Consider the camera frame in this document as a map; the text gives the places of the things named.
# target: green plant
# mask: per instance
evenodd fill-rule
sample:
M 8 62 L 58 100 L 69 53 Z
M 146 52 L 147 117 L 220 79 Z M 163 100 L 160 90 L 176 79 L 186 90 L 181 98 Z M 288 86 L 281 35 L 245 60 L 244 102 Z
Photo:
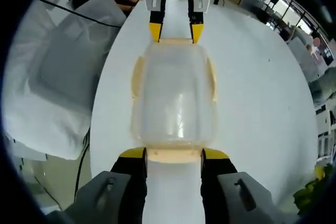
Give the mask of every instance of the green plant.
M 304 189 L 298 190 L 294 197 L 294 203 L 299 209 L 298 215 L 306 214 L 317 202 L 331 176 L 333 166 L 327 164 L 325 167 L 316 167 L 317 179 L 307 183 Z

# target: desk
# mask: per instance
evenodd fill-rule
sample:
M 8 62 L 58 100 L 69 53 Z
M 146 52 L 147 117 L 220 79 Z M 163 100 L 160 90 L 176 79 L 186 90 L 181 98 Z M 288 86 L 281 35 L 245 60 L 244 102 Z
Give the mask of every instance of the desk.
M 91 122 L 91 173 L 110 170 L 132 139 L 131 76 L 152 42 L 150 13 L 140 1 L 121 28 L 104 69 Z M 276 204 L 317 159 L 315 110 L 291 51 L 267 26 L 228 8 L 210 5 L 199 40 L 217 78 L 217 138 L 239 171 L 271 191 Z M 162 38 L 190 38 L 187 1 L 167 0 Z M 205 223 L 200 163 L 148 163 L 143 223 Z

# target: white round table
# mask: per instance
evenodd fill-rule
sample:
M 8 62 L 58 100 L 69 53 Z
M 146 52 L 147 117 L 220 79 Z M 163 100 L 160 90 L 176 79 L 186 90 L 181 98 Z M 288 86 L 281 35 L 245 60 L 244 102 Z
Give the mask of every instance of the white round table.
M 150 13 L 140 1 L 107 57 L 94 101 L 91 173 L 110 170 L 132 139 L 131 75 L 152 43 Z M 209 146 L 264 185 L 275 204 L 317 159 L 317 126 L 307 82 L 291 51 L 253 18 L 210 5 L 199 40 L 217 78 L 218 131 Z M 187 2 L 167 0 L 162 38 L 190 38 Z M 200 163 L 148 163 L 143 223 L 204 223 Z

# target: clear plastic container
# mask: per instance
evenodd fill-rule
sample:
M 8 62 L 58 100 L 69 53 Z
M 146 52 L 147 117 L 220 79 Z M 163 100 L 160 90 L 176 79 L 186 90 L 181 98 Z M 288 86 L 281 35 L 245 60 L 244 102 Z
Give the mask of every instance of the clear plastic container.
M 157 154 L 195 155 L 214 139 L 214 78 L 205 50 L 196 44 L 155 43 L 141 60 L 131 131 Z

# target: floor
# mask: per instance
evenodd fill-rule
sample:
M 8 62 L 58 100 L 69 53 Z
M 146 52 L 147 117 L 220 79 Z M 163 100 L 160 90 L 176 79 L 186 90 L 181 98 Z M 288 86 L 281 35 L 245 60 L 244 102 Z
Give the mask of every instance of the floor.
M 67 0 L 61 0 L 60 2 L 59 4 L 69 8 Z M 223 0 L 220 0 L 218 5 L 223 6 Z M 230 8 L 255 18 L 252 13 L 240 8 L 230 0 L 225 0 L 223 8 Z M 50 15 L 55 24 L 59 24 L 68 13 L 60 9 L 54 9 L 50 12 Z M 47 156 L 47 160 L 44 162 L 23 160 L 22 169 L 33 174 L 59 203 L 61 209 L 66 209 L 74 201 L 75 183 L 81 157 L 82 154 L 74 161 L 53 156 Z M 87 151 L 83 160 L 79 187 L 85 185 L 90 179 L 90 152 Z

